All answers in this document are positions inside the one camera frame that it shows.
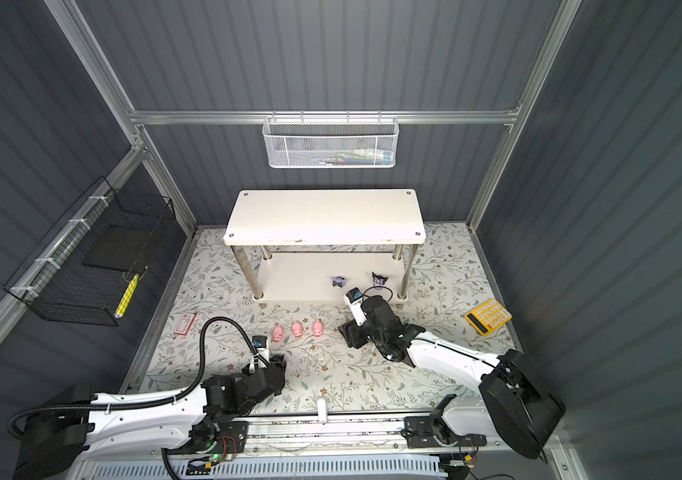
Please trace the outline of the black-headed purple toy figure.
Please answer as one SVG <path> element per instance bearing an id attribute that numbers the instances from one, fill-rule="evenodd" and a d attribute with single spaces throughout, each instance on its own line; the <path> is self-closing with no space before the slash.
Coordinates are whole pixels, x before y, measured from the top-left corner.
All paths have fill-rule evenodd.
<path id="1" fill-rule="evenodd" d="M 344 287 L 346 284 L 346 278 L 343 276 L 335 276 L 331 278 L 333 287 Z"/>

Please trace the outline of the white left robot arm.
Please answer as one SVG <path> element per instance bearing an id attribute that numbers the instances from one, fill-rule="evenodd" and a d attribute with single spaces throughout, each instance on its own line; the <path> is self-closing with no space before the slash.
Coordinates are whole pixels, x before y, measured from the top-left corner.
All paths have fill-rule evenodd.
<path id="1" fill-rule="evenodd" d="M 281 394 L 285 370 L 285 358 L 274 355 L 240 374 L 198 378 L 174 391 L 112 395 L 75 385 L 9 420 L 21 441 L 13 476 L 46 479 L 87 459 L 125 453 L 220 462 L 243 451 L 244 417 Z"/>

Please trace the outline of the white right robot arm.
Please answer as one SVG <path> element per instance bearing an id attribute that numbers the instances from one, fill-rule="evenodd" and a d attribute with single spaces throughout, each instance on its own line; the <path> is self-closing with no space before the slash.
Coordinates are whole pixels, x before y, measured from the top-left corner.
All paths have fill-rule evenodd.
<path id="1" fill-rule="evenodd" d="M 517 454 L 528 459 L 541 456 L 566 407 L 522 352 L 509 349 L 494 356 L 449 342 L 402 322 L 379 295 L 352 289 L 344 301 L 353 319 L 338 331 L 348 347 L 371 343 L 387 361 L 437 373 L 479 393 L 481 413 L 454 394 L 432 410 L 430 428 L 438 443 L 452 446 L 462 437 L 487 435 L 494 429 Z"/>

